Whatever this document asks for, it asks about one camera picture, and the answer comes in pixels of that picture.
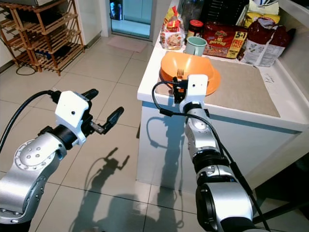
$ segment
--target doorway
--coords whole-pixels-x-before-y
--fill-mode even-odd
[[[151,41],[153,0],[110,0],[112,33]]]

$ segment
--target tiled floor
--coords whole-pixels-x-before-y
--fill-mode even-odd
[[[112,19],[112,30],[114,32],[149,38],[150,24]]]
[[[0,132],[20,104],[43,89],[84,92],[97,88],[92,113],[98,122],[122,105],[125,112],[108,134],[89,136],[74,147],[49,178],[32,221],[31,232],[81,232],[98,227],[106,232],[202,232],[193,194],[135,181],[141,102],[137,89],[152,52],[142,53],[106,45],[101,38],[58,77],[43,72],[15,74],[13,66],[0,77]],[[0,178],[12,164],[16,148],[46,125],[55,126],[55,105],[48,97],[26,108],[0,155]],[[268,199],[267,211],[282,202]],[[276,231],[306,232],[309,222],[299,211],[269,221]]]

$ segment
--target orange plate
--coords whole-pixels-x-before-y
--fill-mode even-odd
[[[172,81],[173,77],[177,76],[178,69],[184,71],[183,80],[186,80],[190,74],[207,75],[207,95],[215,92],[220,85],[220,74],[214,69],[208,58],[193,56],[186,53],[168,52],[161,61],[162,79],[165,81]]]

